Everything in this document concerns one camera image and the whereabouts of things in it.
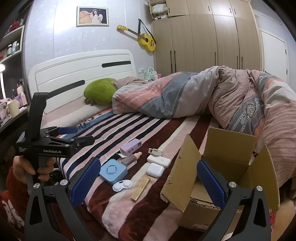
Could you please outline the person's left hand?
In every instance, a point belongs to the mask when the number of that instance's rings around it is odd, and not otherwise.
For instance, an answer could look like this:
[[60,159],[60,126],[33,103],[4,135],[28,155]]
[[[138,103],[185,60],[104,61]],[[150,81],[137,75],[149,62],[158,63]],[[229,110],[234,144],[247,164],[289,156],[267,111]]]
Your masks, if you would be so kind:
[[[37,170],[37,173],[39,174],[38,179],[40,181],[46,182],[49,180],[49,174],[53,171],[55,162],[56,158],[49,158],[47,160],[47,165],[45,167],[40,167]],[[13,160],[13,174],[17,180],[21,181],[23,184],[26,184],[26,174],[35,175],[36,171],[30,162],[23,156],[15,156]]]

